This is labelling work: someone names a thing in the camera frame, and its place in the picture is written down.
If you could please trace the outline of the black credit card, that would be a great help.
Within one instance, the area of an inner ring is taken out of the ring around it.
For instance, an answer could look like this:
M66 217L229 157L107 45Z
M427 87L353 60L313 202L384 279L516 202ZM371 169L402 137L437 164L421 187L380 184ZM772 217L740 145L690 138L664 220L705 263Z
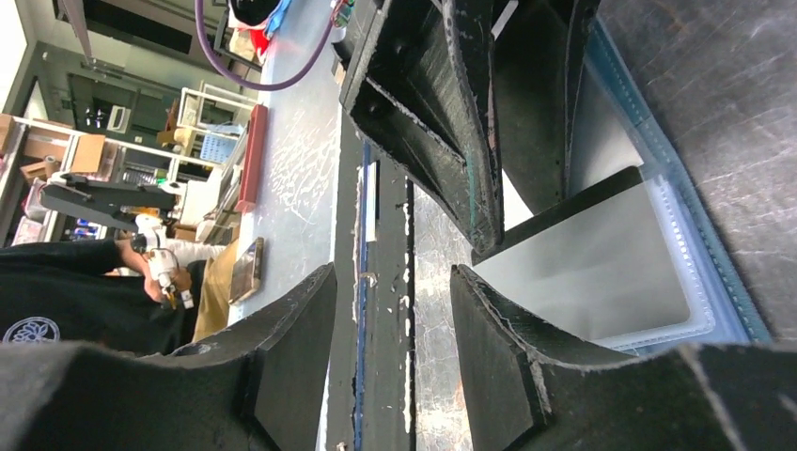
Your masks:
M472 251L471 263L477 265L494 257L510 247L575 216L581 211L596 206L617 194L639 185L642 181L642 175L638 167L626 167L611 177L586 188L575 196L565 199L540 214L514 226L505 232L503 242L492 250L486 251L483 254Z

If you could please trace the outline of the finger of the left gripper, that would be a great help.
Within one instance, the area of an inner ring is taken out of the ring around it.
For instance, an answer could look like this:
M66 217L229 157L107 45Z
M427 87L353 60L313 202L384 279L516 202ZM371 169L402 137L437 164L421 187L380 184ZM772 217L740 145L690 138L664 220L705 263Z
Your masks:
M493 80L503 170L533 213L567 195L575 108L599 5L522 1L496 39Z

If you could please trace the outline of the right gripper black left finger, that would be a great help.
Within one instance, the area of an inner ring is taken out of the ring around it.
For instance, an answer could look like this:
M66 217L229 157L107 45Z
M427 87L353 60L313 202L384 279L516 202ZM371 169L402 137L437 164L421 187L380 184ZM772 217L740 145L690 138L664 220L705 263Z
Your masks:
M169 355L1 349L5 450L312 450L336 313L325 264L282 298Z

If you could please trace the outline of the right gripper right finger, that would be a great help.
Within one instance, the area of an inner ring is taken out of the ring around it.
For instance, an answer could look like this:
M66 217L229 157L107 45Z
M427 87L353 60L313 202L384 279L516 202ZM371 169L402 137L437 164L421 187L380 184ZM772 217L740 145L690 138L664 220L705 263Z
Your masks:
M450 274L477 450L792 450L796 350L686 344L634 357L569 334L464 265Z

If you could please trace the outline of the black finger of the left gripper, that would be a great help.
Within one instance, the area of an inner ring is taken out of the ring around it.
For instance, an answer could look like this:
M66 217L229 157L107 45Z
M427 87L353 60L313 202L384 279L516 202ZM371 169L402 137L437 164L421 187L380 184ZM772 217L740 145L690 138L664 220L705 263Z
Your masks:
M338 49L355 128L478 252L504 235L490 1L359 1Z

